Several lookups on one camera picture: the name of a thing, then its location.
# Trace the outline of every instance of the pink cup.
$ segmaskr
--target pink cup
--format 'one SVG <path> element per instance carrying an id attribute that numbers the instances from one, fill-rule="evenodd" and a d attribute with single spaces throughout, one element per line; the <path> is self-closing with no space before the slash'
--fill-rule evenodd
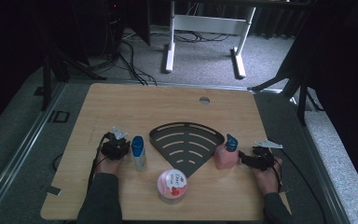
<path id="1" fill-rule="evenodd" d="M 164 171 L 158 178 L 158 195 L 165 203 L 178 203 L 185 196 L 187 179 L 180 170 Z"/>

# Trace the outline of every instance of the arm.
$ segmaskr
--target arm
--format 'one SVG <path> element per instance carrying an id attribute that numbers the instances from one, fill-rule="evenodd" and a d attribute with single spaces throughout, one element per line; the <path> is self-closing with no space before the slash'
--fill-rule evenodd
<path id="1" fill-rule="evenodd" d="M 100 153 L 95 176 L 77 215 L 77 223 L 122 223 L 117 178 L 121 161 L 111 161 Z"/>
<path id="2" fill-rule="evenodd" d="M 282 160 L 275 158 L 275 170 L 280 173 Z M 272 169 L 260 171 L 250 168 L 255 175 L 257 185 L 264 196 L 264 214 L 267 223 L 294 223 L 292 215 L 287 211 L 283 204 L 281 196 L 278 194 L 279 182 L 275 172 Z"/>

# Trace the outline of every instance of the sleeve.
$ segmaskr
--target sleeve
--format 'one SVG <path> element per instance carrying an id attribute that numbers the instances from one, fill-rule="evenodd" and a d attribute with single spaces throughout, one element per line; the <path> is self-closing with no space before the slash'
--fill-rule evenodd
<path id="1" fill-rule="evenodd" d="M 122 223 L 118 201 L 118 178 L 97 174 L 77 215 L 77 223 Z"/>
<path id="2" fill-rule="evenodd" d="M 294 223 L 292 215 L 287 211 L 278 193 L 269 193 L 264 197 L 264 215 L 267 223 Z"/>

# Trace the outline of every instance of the controller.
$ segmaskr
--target controller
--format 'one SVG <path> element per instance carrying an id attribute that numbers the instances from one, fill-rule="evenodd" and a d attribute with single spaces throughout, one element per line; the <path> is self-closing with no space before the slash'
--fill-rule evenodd
<path id="1" fill-rule="evenodd" d="M 125 138 L 117 140 L 113 133 L 106 133 L 103 136 L 103 139 L 104 138 L 109 139 L 109 141 L 103 143 L 101 152 L 107 159 L 111 161 L 119 161 L 129 152 L 130 141 L 127 141 Z"/>
<path id="2" fill-rule="evenodd" d="M 269 167 L 272 167 L 275 163 L 275 157 L 269 151 L 267 147 L 253 147 L 252 156 L 247 156 L 245 153 L 239 151 L 239 157 L 241 158 L 241 163 L 259 169 L 261 171 L 266 171 Z"/>

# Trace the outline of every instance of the white container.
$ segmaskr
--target white container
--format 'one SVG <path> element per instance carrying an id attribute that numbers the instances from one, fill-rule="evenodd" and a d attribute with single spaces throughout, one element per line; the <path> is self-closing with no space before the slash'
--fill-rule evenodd
<path id="1" fill-rule="evenodd" d="M 135 168 L 139 172 L 146 170 L 146 153 L 144 139 L 141 136 L 135 136 L 132 139 L 132 156 L 135 163 Z"/>
<path id="2" fill-rule="evenodd" d="M 159 198 L 165 203 L 178 203 L 185 196 L 187 178 L 180 170 L 164 171 L 157 181 Z"/>

